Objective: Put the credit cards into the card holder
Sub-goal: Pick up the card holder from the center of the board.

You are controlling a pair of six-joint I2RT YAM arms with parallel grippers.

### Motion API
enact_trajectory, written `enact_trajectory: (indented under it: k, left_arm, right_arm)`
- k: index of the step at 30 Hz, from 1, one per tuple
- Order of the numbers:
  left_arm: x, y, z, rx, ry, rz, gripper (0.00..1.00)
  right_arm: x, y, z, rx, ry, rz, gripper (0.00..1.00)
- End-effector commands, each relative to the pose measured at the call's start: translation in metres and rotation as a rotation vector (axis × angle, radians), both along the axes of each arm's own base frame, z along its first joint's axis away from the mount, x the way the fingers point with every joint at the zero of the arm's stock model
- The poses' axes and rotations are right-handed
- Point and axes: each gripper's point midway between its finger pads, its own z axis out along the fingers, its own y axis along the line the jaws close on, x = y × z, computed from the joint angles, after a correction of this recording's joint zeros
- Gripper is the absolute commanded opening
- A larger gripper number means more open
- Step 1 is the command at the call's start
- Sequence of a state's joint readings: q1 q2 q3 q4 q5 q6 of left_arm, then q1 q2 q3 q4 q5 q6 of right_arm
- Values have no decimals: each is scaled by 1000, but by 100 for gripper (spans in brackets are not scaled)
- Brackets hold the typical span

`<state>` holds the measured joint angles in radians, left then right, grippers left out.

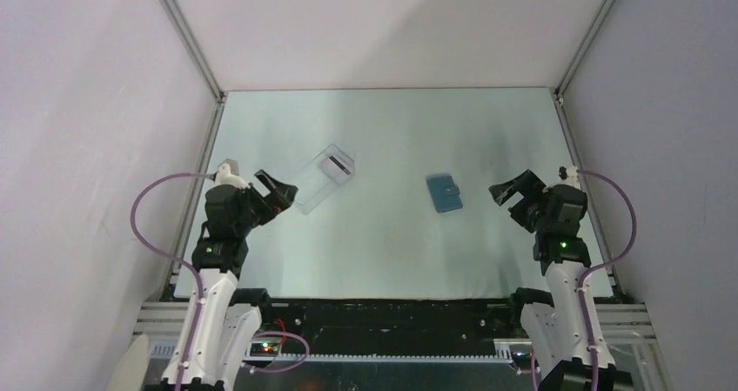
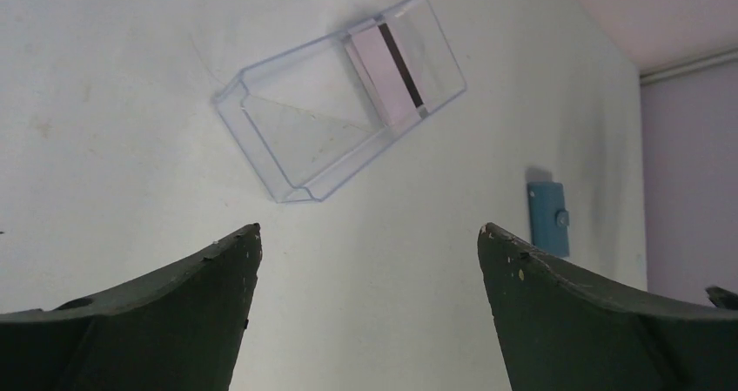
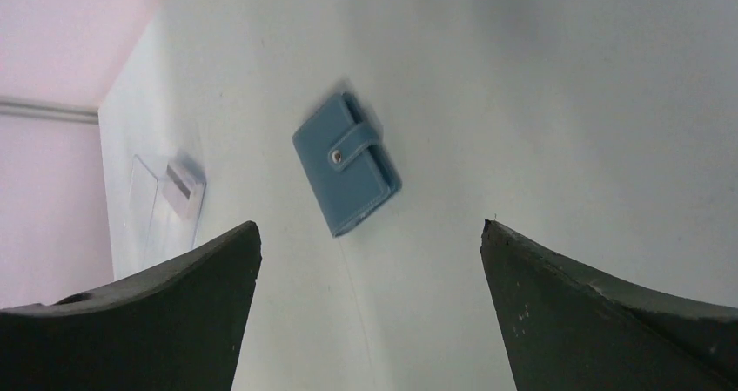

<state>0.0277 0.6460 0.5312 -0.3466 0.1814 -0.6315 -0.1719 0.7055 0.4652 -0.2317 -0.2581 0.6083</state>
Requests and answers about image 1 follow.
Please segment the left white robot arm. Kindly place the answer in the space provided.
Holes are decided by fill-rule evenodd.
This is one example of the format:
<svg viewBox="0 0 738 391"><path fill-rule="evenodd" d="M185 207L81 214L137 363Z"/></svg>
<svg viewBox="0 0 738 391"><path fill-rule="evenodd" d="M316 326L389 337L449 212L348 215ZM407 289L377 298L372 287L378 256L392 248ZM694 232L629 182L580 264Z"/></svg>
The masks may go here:
<svg viewBox="0 0 738 391"><path fill-rule="evenodd" d="M191 254L195 284L182 332L170 363L155 390L231 390L254 335L271 332L274 311L252 301L234 304L238 280L248 254L249 233L289 209L299 189L260 170L256 179L268 193L221 165L205 194L206 220Z"/></svg>

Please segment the clear plastic card box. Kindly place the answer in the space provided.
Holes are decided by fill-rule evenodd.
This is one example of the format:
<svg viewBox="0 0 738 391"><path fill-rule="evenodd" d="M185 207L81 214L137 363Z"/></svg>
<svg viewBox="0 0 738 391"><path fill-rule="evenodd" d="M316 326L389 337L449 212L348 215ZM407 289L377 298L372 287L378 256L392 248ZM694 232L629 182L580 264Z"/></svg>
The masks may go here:
<svg viewBox="0 0 738 391"><path fill-rule="evenodd" d="M352 170L352 176L355 174L354 160L335 144L328 145L321 153L305 165L296 174L292 181L292 184L299 189L293 204L303 215L307 215L312 212L324 200L352 178L351 176L344 184L341 185L327 178L319 169L319 164L328 156L337 157Z"/></svg>

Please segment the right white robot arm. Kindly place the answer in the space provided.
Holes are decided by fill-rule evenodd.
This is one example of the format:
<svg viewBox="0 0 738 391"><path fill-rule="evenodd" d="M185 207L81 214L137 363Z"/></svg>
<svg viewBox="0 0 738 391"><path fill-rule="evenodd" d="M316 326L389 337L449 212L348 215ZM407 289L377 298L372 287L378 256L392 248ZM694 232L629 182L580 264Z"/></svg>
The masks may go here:
<svg viewBox="0 0 738 391"><path fill-rule="evenodd" d="M591 292L594 265L580 223L588 196L580 188L581 171L560 168L560 182L547 185L530 170L488 189L493 201L510 207L513 221L534 236L533 258L547 290L518 288L506 314L509 331L532 342L530 372L537 390L632 390L632 375L617 368Z"/></svg>

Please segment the blue leather card holder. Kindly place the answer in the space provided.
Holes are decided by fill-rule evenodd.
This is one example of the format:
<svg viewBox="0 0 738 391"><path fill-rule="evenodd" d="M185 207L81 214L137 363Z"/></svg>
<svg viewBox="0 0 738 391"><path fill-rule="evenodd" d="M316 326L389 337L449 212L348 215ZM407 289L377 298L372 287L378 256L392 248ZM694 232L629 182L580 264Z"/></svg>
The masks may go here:
<svg viewBox="0 0 738 391"><path fill-rule="evenodd" d="M452 212L463 207L460 189L450 173L427 176L426 186L437 213Z"/></svg>

